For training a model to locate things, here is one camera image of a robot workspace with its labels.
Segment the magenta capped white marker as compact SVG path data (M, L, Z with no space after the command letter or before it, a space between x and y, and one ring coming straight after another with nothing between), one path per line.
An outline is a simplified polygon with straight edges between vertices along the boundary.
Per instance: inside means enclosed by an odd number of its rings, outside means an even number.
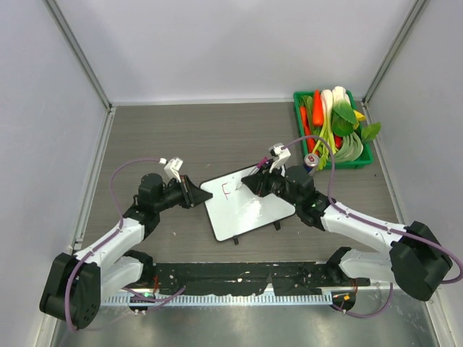
M262 166L263 164L265 164L267 161L268 161L268 157L265 156L263 159L261 159L261 160L256 164L256 166L247 174L247 176L251 176L251 175L253 175L253 174L256 174L256 173L259 171L259 169L261 168L261 166ZM240 181L240 182L238 183L237 187L236 187L236 190L240 189L242 185L243 185L243 183Z

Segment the white whiteboard black frame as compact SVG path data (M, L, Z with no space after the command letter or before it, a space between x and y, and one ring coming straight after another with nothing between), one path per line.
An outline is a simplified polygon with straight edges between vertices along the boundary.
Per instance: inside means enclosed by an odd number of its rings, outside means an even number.
M236 238L295 214L295 207L288 202L273 194L259 197L241 184L241 178L255 169L256 165L251 165L200 184L213 195L205 208L216 241Z

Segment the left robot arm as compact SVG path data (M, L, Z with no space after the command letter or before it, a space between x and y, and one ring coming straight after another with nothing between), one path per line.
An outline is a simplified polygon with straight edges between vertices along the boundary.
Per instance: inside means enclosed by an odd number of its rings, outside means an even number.
M147 288L153 282L153 258L133 247L150 236L161 212L175 206L190 209L212 196L186 175L168 183L156 173L145 175L132 205L107 234L81 251L55 257L39 310L73 330L85 329L101 303L118 290L133 283Z

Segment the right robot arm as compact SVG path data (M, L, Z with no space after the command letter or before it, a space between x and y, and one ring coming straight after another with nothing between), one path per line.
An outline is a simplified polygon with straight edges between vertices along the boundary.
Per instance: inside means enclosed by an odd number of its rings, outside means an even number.
M350 209L319 192L301 166L282 171L265 164L241 182L259 197L274 195L292 205L305 225L372 249L338 249L331 258L334 263L326 268L334 285L344 285L351 278L369 278L396 284L412 298L427 301L446 282L453 262L424 223L389 223Z

